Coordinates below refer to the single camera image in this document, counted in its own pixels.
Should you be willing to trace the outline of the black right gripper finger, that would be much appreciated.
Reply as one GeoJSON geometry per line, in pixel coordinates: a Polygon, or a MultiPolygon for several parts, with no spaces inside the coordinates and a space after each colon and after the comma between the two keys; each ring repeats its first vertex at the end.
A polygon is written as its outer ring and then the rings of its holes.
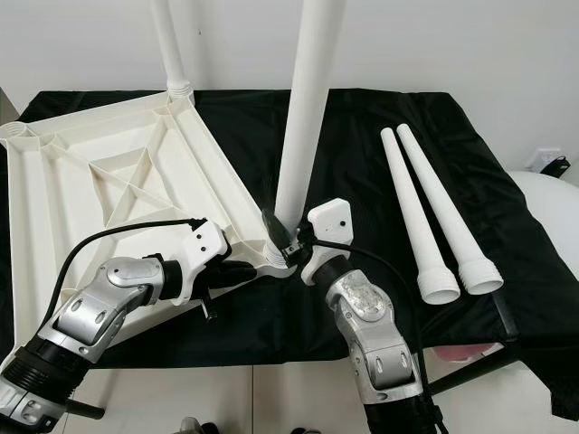
{"type": "Polygon", "coordinates": [[[261,218],[271,242],[276,245],[278,250],[292,247],[294,242],[292,232],[287,231],[281,220],[274,215],[272,208],[261,208],[261,218]]]}

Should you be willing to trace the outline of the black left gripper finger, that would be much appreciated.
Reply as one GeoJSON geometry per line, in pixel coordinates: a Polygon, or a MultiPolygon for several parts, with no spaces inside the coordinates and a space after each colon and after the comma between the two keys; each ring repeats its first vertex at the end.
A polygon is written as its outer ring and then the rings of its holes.
{"type": "Polygon", "coordinates": [[[232,289],[258,277],[258,271],[252,264],[244,261],[224,260],[214,268],[214,289],[232,289]]]}

